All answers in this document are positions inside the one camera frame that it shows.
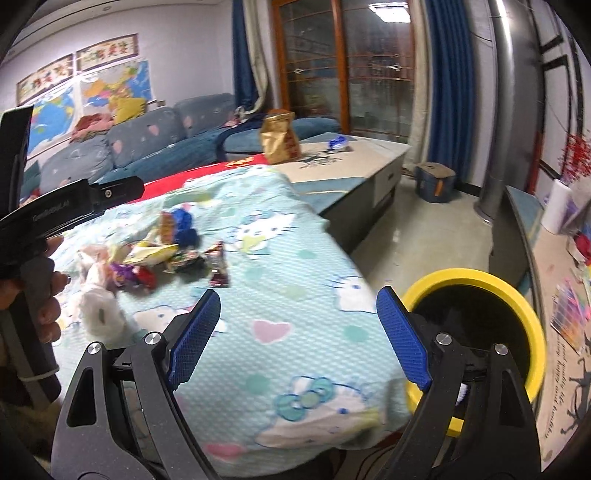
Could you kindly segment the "person's left hand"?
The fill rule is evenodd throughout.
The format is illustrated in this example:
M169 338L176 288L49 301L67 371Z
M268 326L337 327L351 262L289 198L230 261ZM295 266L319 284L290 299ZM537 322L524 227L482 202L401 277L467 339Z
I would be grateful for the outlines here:
M61 336L57 320L61 314L61 307L56 296L70 283L70 276L59 271L53 271L49 284L49 293L45 296L37 314L39 340L43 344L57 341ZM2 280L0 286L0 309L7 310L16 297L24 290L25 284L19 279Z

